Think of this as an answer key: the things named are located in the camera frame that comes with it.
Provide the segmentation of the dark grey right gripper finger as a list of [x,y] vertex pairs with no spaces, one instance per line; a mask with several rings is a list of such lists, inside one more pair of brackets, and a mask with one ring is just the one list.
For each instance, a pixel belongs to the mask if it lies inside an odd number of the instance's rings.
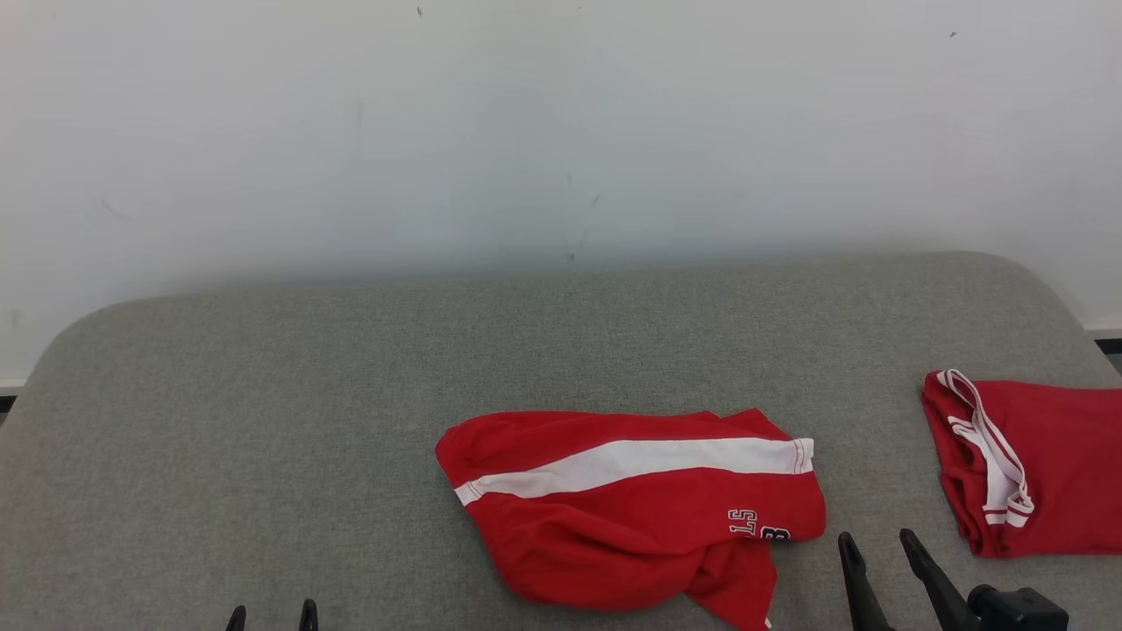
[[837,543],[847,603],[849,603],[852,628],[857,631],[894,630],[894,627],[890,627],[888,623],[877,596],[875,596],[867,579],[867,564],[855,539],[849,532],[842,531],[842,534],[838,534]]
[[980,619],[969,610],[966,598],[954,587],[945,571],[909,528],[900,530],[900,543],[911,571],[923,584],[934,614],[941,630],[978,630]]

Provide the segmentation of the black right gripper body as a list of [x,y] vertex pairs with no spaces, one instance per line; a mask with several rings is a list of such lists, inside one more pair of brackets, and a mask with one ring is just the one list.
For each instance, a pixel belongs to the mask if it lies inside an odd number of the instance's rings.
[[999,591],[977,585],[967,606],[978,618],[978,630],[1067,630],[1069,612],[1031,588]]

